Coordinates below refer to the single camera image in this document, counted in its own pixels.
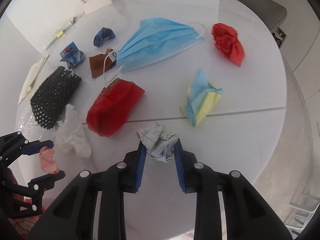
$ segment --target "brown paper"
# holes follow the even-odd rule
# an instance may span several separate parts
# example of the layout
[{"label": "brown paper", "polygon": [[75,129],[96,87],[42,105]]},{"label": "brown paper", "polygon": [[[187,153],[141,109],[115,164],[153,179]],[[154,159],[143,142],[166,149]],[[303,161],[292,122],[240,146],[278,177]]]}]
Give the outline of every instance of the brown paper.
[{"label": "brown paper", "polygon": [[[112,52],[113,49],[107,48],[107,52],[105,54],[98,54],[96,56],[90,57],[90,69],[92,78],[96,78],[103,74],[103,62],[106,56]],[[116,61],[112,62],[110,57],[106,60],[105,72],[111,69],[116,64]]]}]

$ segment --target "blue crumpled paper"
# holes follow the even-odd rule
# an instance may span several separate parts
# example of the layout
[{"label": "blue crumpled paper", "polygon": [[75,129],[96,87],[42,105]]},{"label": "blue crumpled paper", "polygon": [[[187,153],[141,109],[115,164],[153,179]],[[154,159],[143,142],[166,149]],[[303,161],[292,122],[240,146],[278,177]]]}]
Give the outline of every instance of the blue crumpled paper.
[{"label": "blue crumpled paper", "polygon": [[219,101],[222,88],[216,89],[204,76],[204,71],[199,69],[187,97],[187,105],[180,107],[180,112],[188,117],[192,126],[199,124]]},{"label": "blue crumpled paper", "polygon": [[60,52],[62,59],[71,69],[84,60],[84,53],[78,49],[74,42],[71,42],[63,51]]},{"label": "blue crumpled paper", "polygon": [[93,39],[93,45],[100,48],[104,40],[111,40],[115,37],[113,30],[103,27]]}]

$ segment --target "silver screw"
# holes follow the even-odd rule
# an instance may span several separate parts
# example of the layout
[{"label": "silver screw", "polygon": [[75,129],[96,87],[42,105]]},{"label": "silver screw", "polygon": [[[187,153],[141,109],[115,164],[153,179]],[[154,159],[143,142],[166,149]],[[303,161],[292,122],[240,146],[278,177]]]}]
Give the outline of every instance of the silver screw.
[{"label": "silver screw", "polygon": [[194,164],[194,167],[195,167],[196,169],[202,169],[202,168],[203,168],[203,163],[195,163],[195,164]]},{"label": "silver screw", "polygon": [[241,173],[239,171],[231,171],[231,176],[234,178],[239,178]]},{"label": "silver screw", "polygon": [[81,178],[85,178],[85,177],[88,177],[89,174],[90,174],[89,171],[81,171],[81,172],[80,172],[80,177],[81,177]]},{"label": "silver screw", "polygon": [[127,166],[127,164],[124,163],[124,162],[120,162],[120,163],[117,164],[117,168],[118,169],[124,169],[126,166]]}]

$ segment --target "chair seat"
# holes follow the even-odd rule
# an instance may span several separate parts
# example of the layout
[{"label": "chair seat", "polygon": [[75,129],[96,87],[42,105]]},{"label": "chair seat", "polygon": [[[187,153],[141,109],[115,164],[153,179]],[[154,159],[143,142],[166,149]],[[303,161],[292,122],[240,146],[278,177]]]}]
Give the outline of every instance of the chair seat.
[{"label": "chair seat", "polygon": [[251,9],[273,32],[287,16],[287,9],[272,0],[238,0]]}]

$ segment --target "red crumpled paper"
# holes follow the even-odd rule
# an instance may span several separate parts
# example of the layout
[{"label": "red crumpled paper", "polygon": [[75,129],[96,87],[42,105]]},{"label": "red crumpled paper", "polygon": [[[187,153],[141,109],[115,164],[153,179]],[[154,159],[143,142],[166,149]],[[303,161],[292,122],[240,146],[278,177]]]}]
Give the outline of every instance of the red crumpled paper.
[{"label": "red crumpled paper", "polygon": [[100,136],[110,137],[124,125],[144,92],[133,82],[115,79],[102,90],[89,109],[88,128]]},{"label": "red crumpled paper", "polygon": [[223,56],[240,67],[244,58],[244,50],[238,40],[237,31],[228,25],[217,23],[212,26],[211,34],[216,41],[217,49]]},{"label": "red crumpled paper", "polygon": [[47,146],[44,146],[39,152],[41,169],[48,174],[57,174],[59,172],[56,161],[52,159],[53,155],[54,150]]}]

